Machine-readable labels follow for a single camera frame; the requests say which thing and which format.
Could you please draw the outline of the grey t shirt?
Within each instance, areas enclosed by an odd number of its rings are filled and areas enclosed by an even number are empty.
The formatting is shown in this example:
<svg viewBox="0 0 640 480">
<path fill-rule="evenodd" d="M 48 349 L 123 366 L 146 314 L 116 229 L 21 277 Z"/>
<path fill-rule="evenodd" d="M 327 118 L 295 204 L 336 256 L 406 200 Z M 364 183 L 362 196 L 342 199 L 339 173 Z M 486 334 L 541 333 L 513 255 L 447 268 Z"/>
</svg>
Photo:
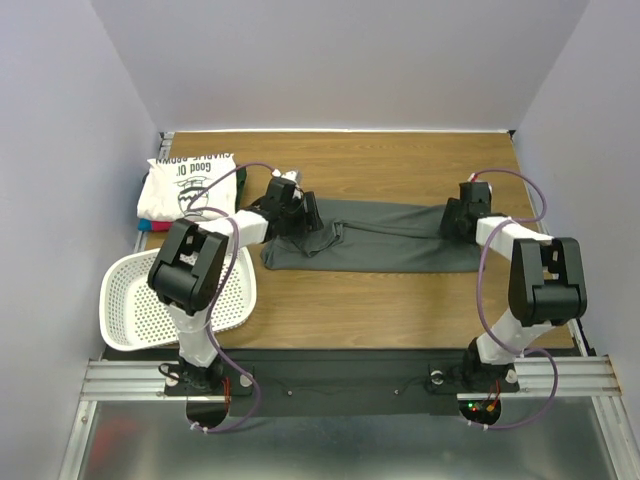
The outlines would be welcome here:
<svg viewBox="0 0 640 480">
<path fill-rule="evenodd" d="M 479 268 L 478 246 L 440 235 L 443 205 L 317 203 L 324 228 L 268 242 L 260 254 L 266 268 L 367 273 L 468 273 Z"/>
</svg>

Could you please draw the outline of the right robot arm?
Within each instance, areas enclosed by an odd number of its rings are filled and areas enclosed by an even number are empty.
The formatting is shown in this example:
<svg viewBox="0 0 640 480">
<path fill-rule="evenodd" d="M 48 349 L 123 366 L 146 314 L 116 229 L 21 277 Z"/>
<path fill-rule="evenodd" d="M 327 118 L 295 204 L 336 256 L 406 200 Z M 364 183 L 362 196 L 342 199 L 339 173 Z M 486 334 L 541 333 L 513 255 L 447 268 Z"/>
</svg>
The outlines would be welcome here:
<svg viewBox="0 0 640 480">
<path fill-rule="evenodd" d="M 484 333 L 463 355 L 460 378 L 472 390 L 515 383 L 513 362 L 531 344 L 556 327 L 581 317 L 587 292 L 579 242 L 530 230 L 492 210 L 488 183 L 470 180 L 450 198 L 440 224 L 448 240 L 480 248 L 476 307 Z M 493 325 L 483 310 L 484 271 L 493 251 L 509 261 L 508 308 Z"/>
</svg>

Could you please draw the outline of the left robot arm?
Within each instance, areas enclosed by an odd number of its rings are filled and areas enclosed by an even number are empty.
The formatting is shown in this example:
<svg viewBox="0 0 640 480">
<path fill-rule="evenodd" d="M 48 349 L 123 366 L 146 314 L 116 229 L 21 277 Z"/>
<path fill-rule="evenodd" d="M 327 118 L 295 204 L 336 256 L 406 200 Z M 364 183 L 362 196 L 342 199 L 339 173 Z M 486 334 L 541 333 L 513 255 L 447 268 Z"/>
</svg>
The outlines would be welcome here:
<svg viewBox="0 0 640 480">
<path fill-rule="evenodd" d="M 160 369 L 177 386 L 210 394 L 223 385 L 210 323 L 239 250 L 323 227 L 315 195 L 301 189 L 299 178 L 296 170 L 274 173 L 250 206 L 200 224 L 179 219 L 170 228 L 147 283 L 177 329 L 178 363 Z"/>
</svg>

